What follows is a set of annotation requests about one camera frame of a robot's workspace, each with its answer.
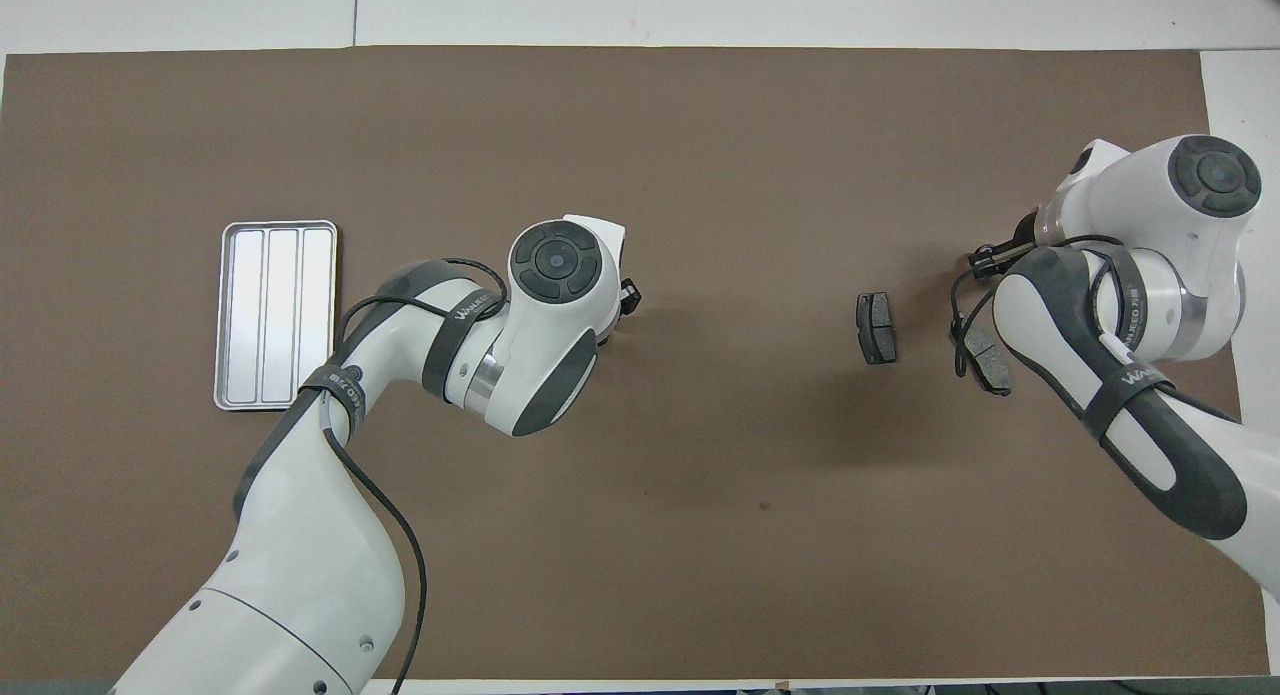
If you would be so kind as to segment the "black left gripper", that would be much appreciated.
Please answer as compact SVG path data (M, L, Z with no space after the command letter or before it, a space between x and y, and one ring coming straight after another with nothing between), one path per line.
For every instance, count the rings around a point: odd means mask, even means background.
M620 282L618 308L609 325L605 326L603 332L599 332L598 334L599 347L604 347L608 343L608 340L611 340L611 337L613 335L613 332L616 332L617 326L622 321L622 317L631 316L635 312L635 308L639 307L641 300L643 294L640 293L637 285L632 279L622 279Z

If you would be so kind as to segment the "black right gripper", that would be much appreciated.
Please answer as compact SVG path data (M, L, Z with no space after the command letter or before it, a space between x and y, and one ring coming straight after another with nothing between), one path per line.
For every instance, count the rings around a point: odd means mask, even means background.
M1014 252L1014 250L1034 247L1037 243L1037 220L1039 216L1038 209L1033 209L1027 216L1021 218L1015 227L1014 234L1009 241L1004 241L1000 244L979 244L978 248L969 253L969 273L972 276L1000 276L1007 273L1007 262L1000 253Z

